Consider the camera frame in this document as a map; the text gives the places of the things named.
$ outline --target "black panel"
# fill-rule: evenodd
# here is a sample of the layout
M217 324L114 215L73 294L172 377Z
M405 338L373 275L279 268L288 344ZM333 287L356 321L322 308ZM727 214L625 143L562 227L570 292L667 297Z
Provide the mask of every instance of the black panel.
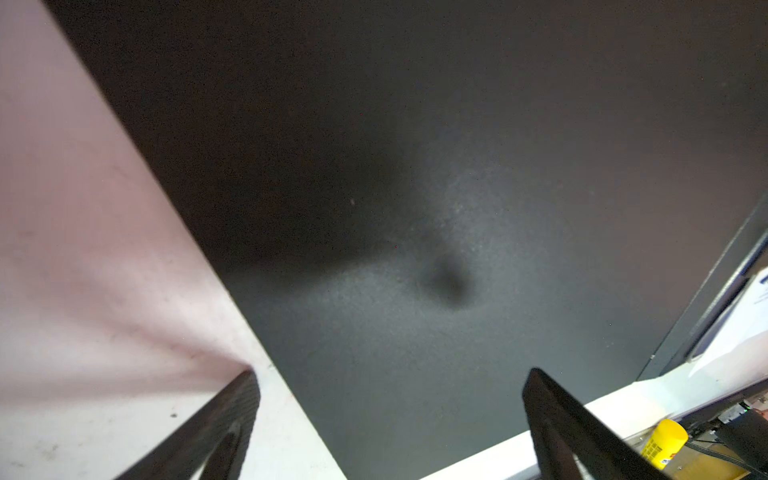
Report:
M55 1L350 478L632 382L768 186L768 5Z

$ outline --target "cable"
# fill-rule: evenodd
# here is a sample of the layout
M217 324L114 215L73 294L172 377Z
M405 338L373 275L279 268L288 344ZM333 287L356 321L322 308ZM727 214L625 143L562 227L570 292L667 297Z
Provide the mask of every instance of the cable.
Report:
M703 453L705 455L709 455L710 457L719 458L720 460L724 460L725 462L733 463L734 465L740 466L744 470L748 470L749 472L752 472L753 474L757 475L760 478L764 478L768 480L768 475L761 472L757 468L754 468L751 465L748 465L738 458L734 458L728 455L723 455L722 453L713 452L712 450L708 450L700 445L696 445L695 443L691 443L690 440L685 443L685 446L688 447L691 450L696 450L699 453Z

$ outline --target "yellow bottle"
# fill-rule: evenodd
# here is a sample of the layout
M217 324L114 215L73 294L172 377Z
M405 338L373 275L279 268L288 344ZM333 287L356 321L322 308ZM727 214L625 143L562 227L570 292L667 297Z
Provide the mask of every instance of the yellow bottle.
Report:
M679 423L664 419L650 435L640 455L661 470L688 441L688 432Z

